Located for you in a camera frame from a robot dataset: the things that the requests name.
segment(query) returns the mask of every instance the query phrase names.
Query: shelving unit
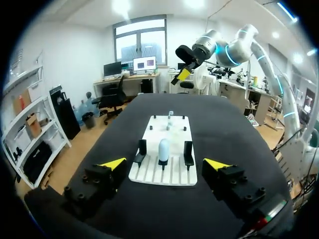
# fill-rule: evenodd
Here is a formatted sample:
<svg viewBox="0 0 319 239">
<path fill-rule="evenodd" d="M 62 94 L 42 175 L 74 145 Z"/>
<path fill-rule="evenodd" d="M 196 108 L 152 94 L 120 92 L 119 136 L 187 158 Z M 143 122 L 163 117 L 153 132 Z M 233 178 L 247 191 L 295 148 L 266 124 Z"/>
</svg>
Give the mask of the shelving unit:
<svg viewBox="0 0 319 239">
<path fill-rule="evenodd" d="M 10 90 L 12 90 L 15 86 L 20 84 L 22 81 L 27 79 L 28 77 L 38 73 L 38 70 L 42 68 L 42 65 L 35 65 L 28 69 L 27 71 L 22 72 L 18 76 L 14 77 L 11 81 L 9 81 L 3 88 L 3 96 L 6 96 Z"/>
<path fill-rule="evenodd" d="M 12 107 L 12 97 L 17 97 L 19 94 L 26 89 L 26 87 L 31 86 L 35 82 L 44 81 L 43 75 L 43 66 L 42 65 L 35 65 L 29 68 L 27 71 L 19 74 L 15 78 L 13 78 L 9 83 L 4 86 L 3 90 L 3 102 L 6 107 Z M 38 187 L 41 183 L 45 172 L 50 167 L 51 163 L 55 159 L 55 157 L 59 154 L 62 148 L 65 145 L 71 147 L 71 143 L 67 139 L 61 124 L 57 118 L 55 113 L 52 100 L 49 94 L 49 90 L 47 89 L 44 81 L 45 91 L 42 96 L 35 99 L 31 104 L 29 104 L 25 109 L 23 109 L 17 116 L 11 116 L 11 118 L 7 118 L 7 125 L 2 127 L 2 137 L 1 137 L 1 145 L 3 151 L 10 162 L 11 166 L 17 172 L 17 174 L 21 177 L 21 179 L 31 188 L 34 189 Z M 26 149 L 22 152 L 21 156 L 14 160 L 12 149 L 8 145 L 8 140 L 12 142 L 14 138 L 13 135 L 17 133 L 17 129 L 19 129 L 23 124 L 25 124 L 25 118 L 30 112 L 37 112 L 41 111 L 41 114 L 45 115 L 45 118 L 48 118 L 50 122 L 47 125 L 41 127 L 41 133 L 36 138 L 33 138 L 30 144 L 26 147 Z M 7 114 L 2 114 L 1 117 L 8 117 Z M 52 154 L 50 155 L 49 159 L 47 160 L 46 164 L 42 168 L 41 173 L 39 174 L 35 183 L 29 181 L 27 175 L 25 175 L 23 171 L 23 166 L 28 159 L 29 155 L 34 151 L 34 149 L 40 144 L 42 137 L 45 134 L 49 134 L 53 131 L 58 131 L 61 134 L 61 145 L 56 149 L 52 150 Z"/>
</svg>

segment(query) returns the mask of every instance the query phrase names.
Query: office chair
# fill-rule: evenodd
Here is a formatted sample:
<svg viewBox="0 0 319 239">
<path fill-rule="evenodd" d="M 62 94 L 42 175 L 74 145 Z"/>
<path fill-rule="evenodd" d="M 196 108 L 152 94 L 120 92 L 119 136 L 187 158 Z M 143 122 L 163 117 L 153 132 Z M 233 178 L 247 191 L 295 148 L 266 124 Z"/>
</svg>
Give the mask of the office chair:
<svg viewBox="0 0 319 239">
<path fill-rule="evenodd" d="M 194 83 L 189 81 L 183 81 L 180 83 L 179 86 L 182 87 L 183 89 L 194 89 Z M 186 93 L 184 90 L 184 92 L 181 92 L 179 94 L 189 94 L 189 92 Z"/>
<path fill-rule="evenodd" d="M 119 85 L 111 84 L 102 89 L 102 97 L 96 98 L 92 101 L 92 104 L 98 104 L 99 110 L 103 108 L 114 108 L 112 112 L 102 112 L 106 113 L 107 117 L 104 120 L 104 124 L 108 125 L 108 120 L 114 116 L 118 116 L 119 113 L 123 111 L 123 109 L 116 109 L 116 107 L 122 106 L 125 103 L 126 95 L 123 91 L 123 80 L 124 76 L 122 76 Z"/>
</svg>

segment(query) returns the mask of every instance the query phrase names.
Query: black tabletop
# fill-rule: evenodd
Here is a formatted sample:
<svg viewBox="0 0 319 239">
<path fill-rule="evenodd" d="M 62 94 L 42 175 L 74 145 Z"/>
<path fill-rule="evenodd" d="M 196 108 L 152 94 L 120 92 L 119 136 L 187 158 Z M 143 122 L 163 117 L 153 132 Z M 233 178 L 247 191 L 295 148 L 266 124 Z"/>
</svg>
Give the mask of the black tabletop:
<svg viewBox="0 0 319 239">
<path fill-rule="evenodd" d="M 122 238 L 235 238 L 243 221 L 217 201 L 201 176 L 204 158 L 237 164 L 268 194 L 290 199 L 286 180 L 266 142 L 227 99 L 186 94 L 135 98 L 103 132 L 70 180 L 80 187 L 87 165 L 125 157 L 128 172 L 152 115 L 188 116 L 198 182 L 192 187 L 136 183 L 127 177 L 115 198 L 86 223 Z"/>
</svg>

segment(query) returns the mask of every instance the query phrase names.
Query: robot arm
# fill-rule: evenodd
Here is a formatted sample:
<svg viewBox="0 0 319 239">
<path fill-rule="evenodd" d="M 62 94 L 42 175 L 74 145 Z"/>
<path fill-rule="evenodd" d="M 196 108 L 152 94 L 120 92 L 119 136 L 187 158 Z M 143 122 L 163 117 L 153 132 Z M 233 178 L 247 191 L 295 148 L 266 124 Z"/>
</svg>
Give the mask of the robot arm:
<svg viewBox="0 0 319 239">
<path fill-rule="evenodd" d="M 176 50 L 176 54 L 186 63 L 186 66 L 176 75 L 172 84 L 175 85 L 178 80 L 185 80 L 190 75 L 192 69 L 199 67 L 214 53 L 219 65 L 223 67 L 236 67 L 248 61 L 252 52 L 268 79 L 273 95 L 283 96 L 284 141 L 290 140 L 290 143 L 283 146 L 280 150 L 286 165 L 286 168 L 283 168 L 283 172 L 287 179 L 294 178 L 295 182 L 297 182 L 307 175 L 315 150 L 307 146 L 307 141 L 304 137 L 300 137 L 296 133 L 300 130 L 300 121 L 293 90 L 286 75 L 277 76 L 274 73 L 274 68 L 268 54 L 254 39 L 257 34 L 258 30 L 253 25 L 248 24 L 237 32 L 236 39 L 229 44 L 222 39 L 219 32 L 211 30 L 202 35 L 193 45 L 192 49 L 189 49 L 187 46 L 180 46 Z M 319 154 L 316 155 L 313 165 L 319 166 Z"/>
</svg>

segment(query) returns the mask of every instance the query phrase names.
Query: computer monitor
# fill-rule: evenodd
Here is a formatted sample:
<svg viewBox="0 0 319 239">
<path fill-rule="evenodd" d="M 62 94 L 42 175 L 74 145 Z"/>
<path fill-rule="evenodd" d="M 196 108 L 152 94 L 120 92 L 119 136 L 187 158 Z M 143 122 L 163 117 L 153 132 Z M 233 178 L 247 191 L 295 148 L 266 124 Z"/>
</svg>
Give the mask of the computer monitor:
<svg viewBox="0 0 319 239">
<path fill-rule="evenodd" d="M 177 64 L 177 69 L 181 70 L 181 69 L 183 69 L 184 66 L 185 66 L 185 63 L 178 63 Z"/>
<path fill-rule="evenodd" d="M 104 76 L 112 76 L 121 74 L 122 72 L 122 64 L 121 62 L 115 62 L 112 64 L 104 65 Z"/>
<path fill-rule="evenodd" d="M 142 57 L 133 59 L 133 70 L 134 71 L 147 71 L 156 69 L 156 57 Z"/>
<path fill-rule="evenodd" d="M 129 64 L 128 63 L 124 63 L 121 65 L 122 70 L 127 70 L 129 68 Z"/>
</svg>

